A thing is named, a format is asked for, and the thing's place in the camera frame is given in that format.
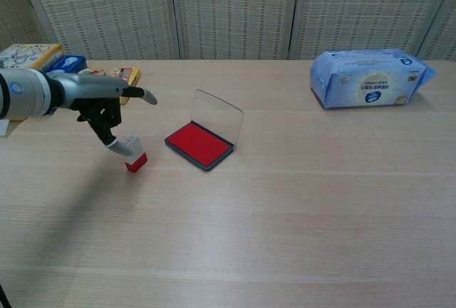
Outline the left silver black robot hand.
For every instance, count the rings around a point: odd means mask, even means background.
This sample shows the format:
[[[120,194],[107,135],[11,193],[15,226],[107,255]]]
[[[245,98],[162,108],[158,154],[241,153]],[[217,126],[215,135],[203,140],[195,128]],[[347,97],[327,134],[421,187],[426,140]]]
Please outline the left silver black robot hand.
[[[120,98],[140,98],[156,105],[156,97],[147,89],[135,87],[121,78],[79,73],[52,73],[52,84],[58,84],[58,108],[78,111],[78,121],[87,122],[102,144],[114,153],[132,156],[135,151],[115,137],[111,128],[122,122]]]

